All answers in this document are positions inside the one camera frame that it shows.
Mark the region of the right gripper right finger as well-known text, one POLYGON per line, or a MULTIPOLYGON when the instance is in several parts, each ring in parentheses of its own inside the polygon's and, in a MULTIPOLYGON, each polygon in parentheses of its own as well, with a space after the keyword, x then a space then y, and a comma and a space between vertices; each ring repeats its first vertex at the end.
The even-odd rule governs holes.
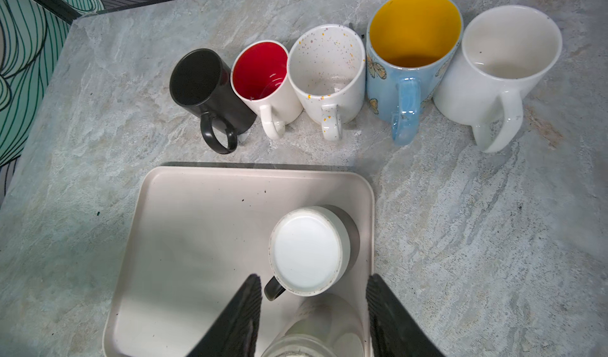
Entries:
POLYGON ((368 278, 366 300, 374 356, 444 357, 380 274, 368 278))

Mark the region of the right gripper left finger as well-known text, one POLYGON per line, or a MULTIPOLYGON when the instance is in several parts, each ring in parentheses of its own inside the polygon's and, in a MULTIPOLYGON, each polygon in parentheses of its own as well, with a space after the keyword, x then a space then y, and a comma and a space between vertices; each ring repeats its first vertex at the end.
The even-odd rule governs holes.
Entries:
POLYGON ((188 356, 254 356, 261 303, 261 278, 251 274, 188 356))

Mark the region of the blue butterfly mug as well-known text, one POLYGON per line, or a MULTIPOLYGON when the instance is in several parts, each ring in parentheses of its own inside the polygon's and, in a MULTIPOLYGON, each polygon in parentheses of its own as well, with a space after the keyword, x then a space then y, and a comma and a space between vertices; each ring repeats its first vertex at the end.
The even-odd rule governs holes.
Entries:
POLYGON ((464 32, 451 0, 388 0, 366 32, 366 95, 372 112, 391 127, 395 144, 413 142, 464 32))

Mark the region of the cream white mug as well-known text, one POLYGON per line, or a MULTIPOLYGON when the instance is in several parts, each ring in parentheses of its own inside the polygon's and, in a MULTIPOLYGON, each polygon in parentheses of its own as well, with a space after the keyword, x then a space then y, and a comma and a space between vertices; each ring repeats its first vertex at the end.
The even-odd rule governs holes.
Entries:
POLYGON ((244 49, 234 62, 231 86, 259 116, 271 140, 282 138, 303 111, 289 80, 288 50, 277 41, 258 41, 244 49))

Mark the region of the black mug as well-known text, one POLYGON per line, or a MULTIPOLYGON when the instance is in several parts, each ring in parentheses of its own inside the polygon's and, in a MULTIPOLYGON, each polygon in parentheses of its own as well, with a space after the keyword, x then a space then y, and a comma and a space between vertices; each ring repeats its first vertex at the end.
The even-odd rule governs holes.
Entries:
POLYGON ((257 119, 234 92, 231 69, 213 50, 191 51, 175 66, 170 80, 172 99, 199 118, 201 135, 213 151, 230 154, 238 147, 238 136, 257 119))

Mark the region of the cream speckled mug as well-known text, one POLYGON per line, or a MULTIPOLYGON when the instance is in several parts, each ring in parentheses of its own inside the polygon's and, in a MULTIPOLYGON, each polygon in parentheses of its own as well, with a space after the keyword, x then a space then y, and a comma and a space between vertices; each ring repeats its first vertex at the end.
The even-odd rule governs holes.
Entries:
POLYGON ((326 24, 308 30, 288 54, 288 78, 325 140, 342 138, 343 125, 364 104, 366 51, 353 29, 326 24))

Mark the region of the pink iridescent mug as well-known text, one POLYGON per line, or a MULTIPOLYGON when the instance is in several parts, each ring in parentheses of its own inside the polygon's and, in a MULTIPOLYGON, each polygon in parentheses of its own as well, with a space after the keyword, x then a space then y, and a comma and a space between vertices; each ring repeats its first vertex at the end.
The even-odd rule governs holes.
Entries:
POLYGON ((307 298, 264 356, 365 356, 364 327, 343 298, 307 298))

